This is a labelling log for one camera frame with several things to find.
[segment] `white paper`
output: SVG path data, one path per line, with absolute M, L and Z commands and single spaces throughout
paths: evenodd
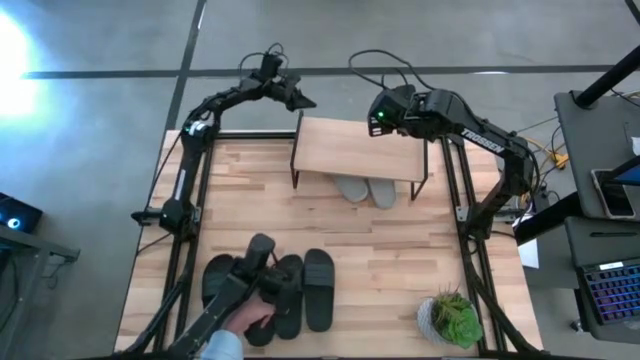
M 531 214 L 525 214 L 521 219 L 517 219 L 513 226 L 518 226 L 520 221 L 531 218 Z M 531 241 L 518 246 L 518 253 L 520 254 L 520 262 L 523 266 L 539 269 L 540 262 L 538 260 L 538 239 L 532 239 Z
M 640 155 L 640 138 L 631 137 L 631 142 L 633 143 L 633 153 Z

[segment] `gray floor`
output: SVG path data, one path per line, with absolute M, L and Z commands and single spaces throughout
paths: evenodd
M 0 35 L 0 46 L 11 50 L 0 57 L 0 191 L 44 210 L 40 234 L 82 249 L 79 261 L 61 270 L 55 290 L 43 287 L 18 358 L 112 350 L 140 233 L 129 213 L 148 194 L 179 81 L 143 73 L 90 77 L 179 70 L 197 3 L 0 0 L 0 30 L 8 29 L 0 34 L 9 34 Z M 416 66 L 606 65 L 638 45 L 638 32 L 622 0 L 209 0 L 191 68 L 234 69 L 243 55 L 274 41 L 284 44 L 292 68 L 345 67 L 351 53 L 371 47 Z M 393 63 L 371 56 L 357 64 Z M 11 80 L 17 75 L 6 69 L 57 78 Z M 460 92 L 479 115 L 517 130 L 553 116 L 556 92 L 582 89 L 599 76 L 571 71 L 424 77 Z M 177 123 L 202 98 L 236 81 L 188 79 Z M 638 84 L 633 75 L 618 90 Z M 363 118 L 377 93 L 353 76 L 308 76 L 300 86 L 319 104 L 309 114 L 352 120 Z M 263 100 L 225 113 L 223 121 L 225 129 L 293 129 L 295 115 Z M 547 143 L 556 127 L 550 122 L 524 135 Z M 562 196 L 574 189 L 570 170 L 547 182 Z M 531 296 L 552 353 L 637 357 L 640 346 L 597 342 L 568 329 L 577 315 L 570 292 L 531 286 Z

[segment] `rgb keyboard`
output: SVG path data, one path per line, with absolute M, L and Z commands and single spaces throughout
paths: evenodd
M 640 259 L 582 268 L 602 325 L 640 318 Z

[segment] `human hand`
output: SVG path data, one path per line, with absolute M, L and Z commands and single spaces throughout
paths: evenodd
M 229 320 L 222 327 L 227 331 L 231 331 L 238 336 L 241 336 L 249 326 L 256 321 L 262 320 L 260 327 L 265 327 L 271 316 L 275 312 L 275 307 L 271 304 L 267 304 L 262 301 L 260 296 L 253 294 L 249 300 L 229 316 Z

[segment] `butcher block tabletop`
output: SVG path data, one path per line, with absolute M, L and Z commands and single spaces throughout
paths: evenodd
M 177 134 L 177 131 L 167 133 L 162 157 Z M 408 144 L 422 146 L 422 142 Z M 221 253 L 242 256 L 251 237 L 261 232 L 276 241 L 278 257 L 286 254 L 304 257 L 311 248 L 323 249 L 332 256 L 336 273 L 334 317 L 329 331 L 315 333 L 306 327 L 303 316 L 302 331 L 296 339 L 280 340 L 276 336 L 262 348 L 251 347 L 243 338 L 246 356 L 477 354 L 475 346 L 464 350 L 453 345 L 432 344 L 421 335 L 416 324 L 416 312 L 426 297 L 455 288 L 466 293 L 441 144 L 428 146 L 429 179 L 420 197 L 410 201 L 409 183 L 396 182 L 395 206 L 381 210 L 371 199 L 358 204 L 346 201 L 331 177 L 319 172 L 302 172 L 301 186 L 294 190 L 289 164 L 293 140 L 217 141 L 187 327 L 202 312 L 201 278 L 209 260 Z M 171 195 L 181 155 L 178 142 L 159 177 L 152 206 L 160 207 Z M 467 144 L 467 156 L 474 189 L 481 200 L 498 181 L 495 158 L 472 144 Z M 412 176 L 407 176 L 407 180 L 412 180 Z M 461 183 L 459 190 L 464 194 Z M 497 224 L 494 229 L 511 231 Z M 146 227 L 139 246 L 164 234 L 166 231 L 157 226 Z M 132 344 L 158 310 L 171 241 L 171 238 L 163 240 L 137 257 L 116 350 Z M 492 235 L 486 244 L 500 306 L 524 337 L 541 349 L 515 241 L 507 236 Z M 475 262 L 480 273 L 477 259 Z M 491 322 L 484 306 L 481 312 L 489 349 L 495 349 Z M 173 339 L 174 324 L 175 316 L 172 316 L 166 343 Z

